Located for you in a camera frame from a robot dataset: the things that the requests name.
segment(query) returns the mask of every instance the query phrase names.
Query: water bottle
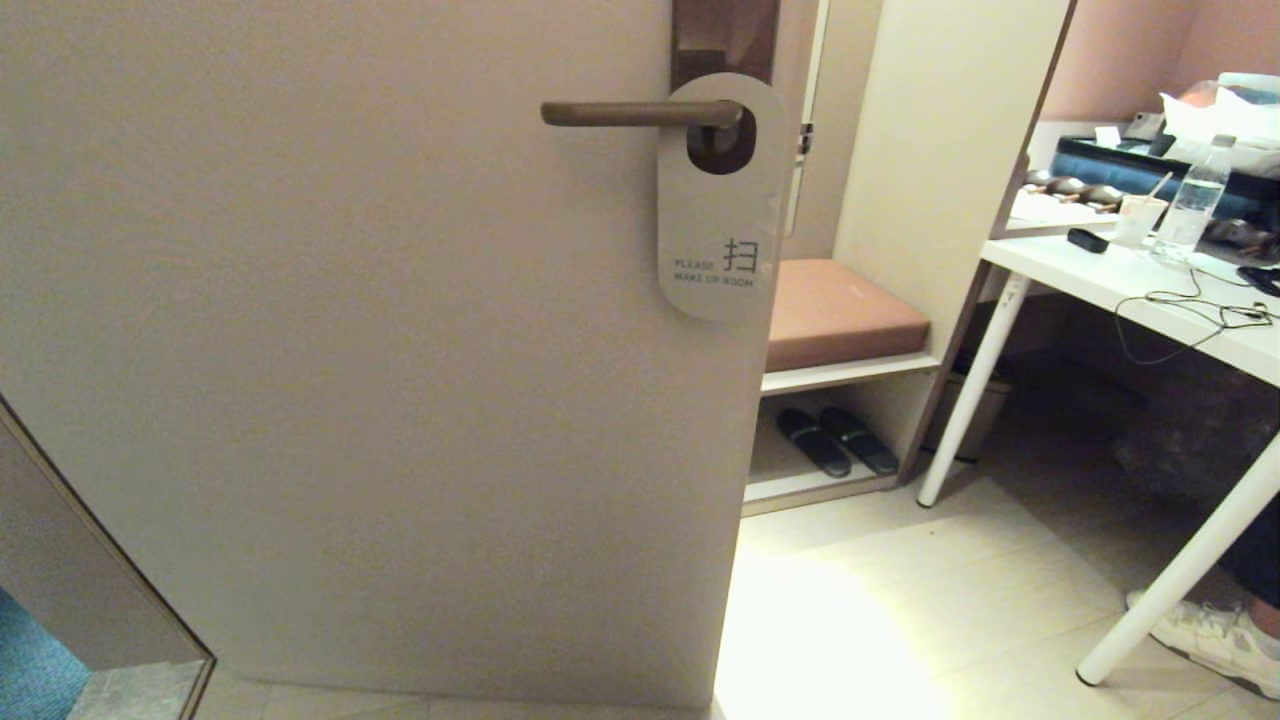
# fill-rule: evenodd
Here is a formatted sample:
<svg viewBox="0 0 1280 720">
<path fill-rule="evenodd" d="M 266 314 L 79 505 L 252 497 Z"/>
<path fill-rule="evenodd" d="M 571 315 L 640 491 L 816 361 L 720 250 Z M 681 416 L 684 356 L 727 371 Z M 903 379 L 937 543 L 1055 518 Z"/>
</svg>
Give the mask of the water bottle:
<svg viewBox="0 0 1280 720">
<path fill-rule="evenodd" d="M 1185 263 L 1196 251 L 1196 243 L 1204 233 L 1204 225 L 1213 218 L 1213 209 L 1222 199 L 1226 179 L 1231 177 L 1228 151 L 1235 145 L 1230 135 L 1213 137 L 1208 156 L 1192 165 L 1183 178 L 1174 202 L 1165 214 L 1151 254 L 1157 258 Z"/>
</svg>

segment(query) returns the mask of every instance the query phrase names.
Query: bench cushion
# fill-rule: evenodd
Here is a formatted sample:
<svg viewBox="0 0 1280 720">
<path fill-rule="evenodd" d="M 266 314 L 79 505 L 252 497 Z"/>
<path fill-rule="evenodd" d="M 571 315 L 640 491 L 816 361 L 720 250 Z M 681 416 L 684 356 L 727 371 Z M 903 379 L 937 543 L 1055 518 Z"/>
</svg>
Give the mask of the bench cushion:
<svg viewBox="0 0 1280 720">
<path fill-rule="evenodd" d="M 786 260 L 765 370 L 916 352 L 928 331 L 924 315 L 835 260 Z"/>
</svg>

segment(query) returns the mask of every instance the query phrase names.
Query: desk leg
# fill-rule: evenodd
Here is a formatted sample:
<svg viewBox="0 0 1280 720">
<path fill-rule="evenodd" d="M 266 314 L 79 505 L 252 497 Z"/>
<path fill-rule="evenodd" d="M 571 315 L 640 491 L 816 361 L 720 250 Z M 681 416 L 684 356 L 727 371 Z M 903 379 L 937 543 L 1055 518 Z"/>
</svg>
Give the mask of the desk leg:
<svg viewBox="0 0 1280 720">
<path fill-rule="evenodd" d="M 1249 523 L 1280 493 L 1280 434 L 1271 438 L 1235 488 L 1222 500 L 1178 557 L 1147 588 L 1142 600 L 1111 628 L 1075 669 L 1087 685 L 1106 679 L 1115 666 L 1142 642 L 1165 612 L 1187 594 Z"/>
<path fill-rule="evenodd" d="M 978 346 L 978 355 L 974 356 L 973 366 L 969 368 L 969 377 L 965 378 L 964 387 L 960 388 L 960 397 L 956 398 L 951 419 L 947 420 L 947 428 L 942 432 L 938 451 L 933 456 L 928 474 L 924 475 L 924 484 L 916 497 L 916 502 L 923 507 L 933 507 L 938 500 L 938 491 L 942 489 L 942 482 L 947 477 L 951 461 L 956 457 L 960 441 L 969 430 L 969 421 L 973 420 L 973 414 L 978 410 L 978 401 L 982 400 L 982 393 L 987 389 L 987 380 L 991 379 L 991 372 L 996 369 L 996 360 L 1000 359 L 1000 351 L 1005 348 L 1009 331 L 1012 329 L 1014 320 L 1018 319 L 1018 311 L 1023 306 L 1023 299 L 1027 297 L 1029 286 L 1030 279 L 1027 275 L 1010 273 L 1009 279 L 1005 281 L 1005 288 L 1000 291 L 1000 300 L 991 316 L 991 324 L 987 325 L 986 334 L 982 336 L 982 345 Z"/>
</svg>

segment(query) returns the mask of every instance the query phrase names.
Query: slipper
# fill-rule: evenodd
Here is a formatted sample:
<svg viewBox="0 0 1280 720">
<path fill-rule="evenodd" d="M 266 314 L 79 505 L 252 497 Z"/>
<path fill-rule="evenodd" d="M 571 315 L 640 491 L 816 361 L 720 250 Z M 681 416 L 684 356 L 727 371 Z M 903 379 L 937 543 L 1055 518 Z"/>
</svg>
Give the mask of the slipper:
<svg viewBox="0 0 1280 720">
<path fill-rule="evenodd" d="M 884 447 L 884 443 L 872 434 L 872 430 L 847 410 L 840 407 L 827 407 L 819 415 L 822 427 L 841 445 L 849 448 L 855 457 L 879 475 L 897 471 L 897 457 Z"/>
<path fill-rule="evenodd" d="M 822 432 L 818 421 L 805 413 L 791 407 L 778 413 L 778 429 L 819 470 L 832 478 L 844 478 L 852 471 L 852 461 L 841 452 L 840 446 L 831 436 Z"/>
</svg>

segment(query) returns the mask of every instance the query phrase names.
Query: white desk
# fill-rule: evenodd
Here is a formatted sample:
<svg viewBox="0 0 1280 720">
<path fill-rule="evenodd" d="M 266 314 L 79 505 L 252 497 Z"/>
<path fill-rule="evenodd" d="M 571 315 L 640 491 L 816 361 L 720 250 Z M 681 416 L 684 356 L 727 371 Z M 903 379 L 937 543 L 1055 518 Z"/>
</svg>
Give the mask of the white desk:
<svg viewBox="0 0 1280 720">
<path fill-rule="evenodd" d="M 1185 268 L 1162 265 L 1143 252 L 1116 245 L 1096 255 L 1069 243 L 1061 234 L 989 241 L 982 249 L 982 258 L 1007 268 L 1010 275 L 1000 293 L 996 311 L 978 347 L 942 441 L 938 443 L 938 452 L 920 488 L 919 503 L 924 507 L 931 507 L 937 501 L 938 491 L 946 479 L 946 470 L 969 428 L 978 400 L 991 378 L 996 359 L 1005 346 L 1030 281 L 1044 283 L 1106 310 L 1115 309 L 1116 304 L 1126 297 L 1142 296 L 1155 290 L 1194 292 Z M 1240 282 L 1235 268 L 1221 260 L 1196 254 L 1192 264 L 1217 277 Z M 1202 297 L 1206 300 L 1245 307 L 1263 302 L 1271 313 L 1280 314 L 1280 299 L 1262 295 L 1252 287 L 1234 287 L 1204 275 L 1199 275 L 1199 281 L 1203 288 Z M 1183 343 L 1197 342 L 1213 331 L 1213 325 L 1185 310 L 1149 302 L 1128 302 L 1121 315 Z M 1280 325 L 1226 331 L 1201 345 L 1198 350 L 1280 387 Z M 1271 438 L 1262 455 L 1172 562 L 1156 578 L 1142 601 L 1134 605 L 1080 662 L 1076 676 L 1089 685 L 1101 683 L 1129 651 L 1137 647 L 1156 621 L 1208 571 L 1276 493 L 1280 493 L 1280 436 Z"/>
</svg>

